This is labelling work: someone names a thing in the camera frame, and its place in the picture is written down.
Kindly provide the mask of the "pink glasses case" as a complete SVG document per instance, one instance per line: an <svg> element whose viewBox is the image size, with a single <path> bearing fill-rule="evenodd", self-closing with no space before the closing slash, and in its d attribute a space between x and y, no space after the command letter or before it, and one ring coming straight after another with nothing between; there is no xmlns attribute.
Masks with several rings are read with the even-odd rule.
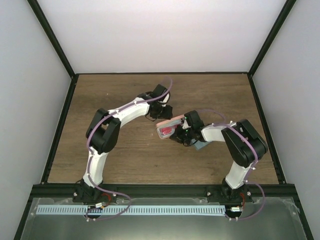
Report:
<svg viewBox="0 0 320 240"><path fill-rule="evenodd" d="M176 129L179 125L183 124L184 119L185 119L184 115L179 115L179 116L173 117L172 119L157 123L155 127L156 127L156 132L157 132L159 138L165 139L165 138L160 137L160 129L161 128L172 127L172 128Z"/></svg>

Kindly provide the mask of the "thin red sunglasses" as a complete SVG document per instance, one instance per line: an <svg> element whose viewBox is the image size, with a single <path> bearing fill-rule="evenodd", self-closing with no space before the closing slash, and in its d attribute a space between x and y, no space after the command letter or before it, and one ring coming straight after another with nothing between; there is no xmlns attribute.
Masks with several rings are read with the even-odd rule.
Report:
<svg viewBox="0 0 320 240"><path fill-rule="evenodd" d="M175 132L176 128L175 127L163 127L159 129L159 136L162 139L166 139L169 138L174 132Z"/></svg>

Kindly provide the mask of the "grey glasses case green lining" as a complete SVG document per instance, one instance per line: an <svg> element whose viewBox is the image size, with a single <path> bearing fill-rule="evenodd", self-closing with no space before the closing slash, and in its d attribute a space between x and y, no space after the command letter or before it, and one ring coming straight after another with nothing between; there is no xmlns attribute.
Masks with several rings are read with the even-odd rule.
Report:
<svg viewBox="0 0 320 240"><path fill-rule="evenodd" d="M200 149L206 147L210 142L202 142L202 141L197 141L194 143L194 147L197 151L199 151Z"/></svg>

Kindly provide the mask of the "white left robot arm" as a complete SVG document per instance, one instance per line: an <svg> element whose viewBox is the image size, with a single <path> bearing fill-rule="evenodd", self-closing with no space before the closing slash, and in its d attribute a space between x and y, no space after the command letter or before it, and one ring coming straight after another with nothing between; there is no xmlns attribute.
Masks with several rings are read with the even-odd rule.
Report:
<svg viewBox="0 0 320 240"><path fill-rule="evenodd" d="M171 87L158 84L154 90L139 94L132 101L115 109L96 111L86 132L88 161L83 175L87 185L84 195L97 202L102 196L98 186L103 182L103 170L109 152L116 146L121 128L139 117L155 120L170 120L173 107L168 105Z"/></svg>

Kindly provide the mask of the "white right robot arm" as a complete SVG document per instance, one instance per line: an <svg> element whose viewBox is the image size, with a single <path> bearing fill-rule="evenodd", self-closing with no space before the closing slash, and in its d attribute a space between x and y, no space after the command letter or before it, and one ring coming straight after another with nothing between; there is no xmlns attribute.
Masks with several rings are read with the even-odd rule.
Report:
<svg viewBox="0 0 320 240"><path fill-rule="evenodd" d="M268 152L267 143L247 119L205 125L196 110L183 115L181 123L169 138L186 147L199 142L226 144L233 163L222 180L221 195L229 202L236 200L243 193L248 176Z"/></svg>

